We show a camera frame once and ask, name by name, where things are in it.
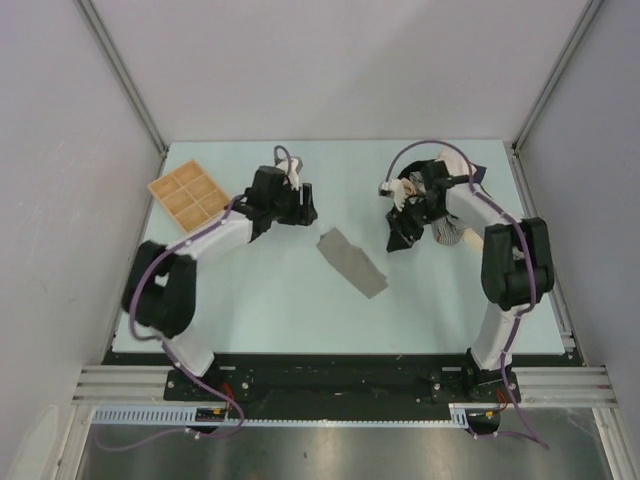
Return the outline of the grey underwear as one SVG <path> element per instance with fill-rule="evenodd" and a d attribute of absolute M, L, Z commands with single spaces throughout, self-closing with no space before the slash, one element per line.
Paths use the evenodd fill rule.
<path fill-rule="evenodd" d="M 387 277 L 370 257 L 337 228 L 322 234 L 316 246 L 324 259 L 366 298 L 372 299 L 388 287 Z"/>

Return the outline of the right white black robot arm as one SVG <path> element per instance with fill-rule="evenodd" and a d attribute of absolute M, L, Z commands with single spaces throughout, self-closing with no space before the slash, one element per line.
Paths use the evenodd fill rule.
<path fill-rule="evenodd" d="M 459 220 L 482 238 L 480 279 L 488 304 L 460 380 L 473 401 L 516 389 L 509 377 L 512 347 L 524 317 L 555 283 L 546 222 L 508 213 L 479 180 L 478 169 L 468 162 L 418 161 L 378 190 L 393 202 L 386 215 L 389 252 L 411 248 L 425 226 L 440 220 Z"/>

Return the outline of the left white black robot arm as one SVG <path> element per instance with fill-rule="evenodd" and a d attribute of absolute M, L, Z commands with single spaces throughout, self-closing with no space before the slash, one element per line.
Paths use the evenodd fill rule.
<path fill-rule="evenodd" d="M 189 371 L 185 385 L 199 399 L 219 392 L 221 376 L 210 368 L 214 348 L 196 330 L 198 274 L 274 223 L 309 226 L 318 218 L 301 169 L 298 157 L 261 166 L 252 185 L 205 226 L 170 245 L 147 240 L 137 248 L 121 299 L 129 331 L 138 341 L 160 341 L 172 361 Z"/>

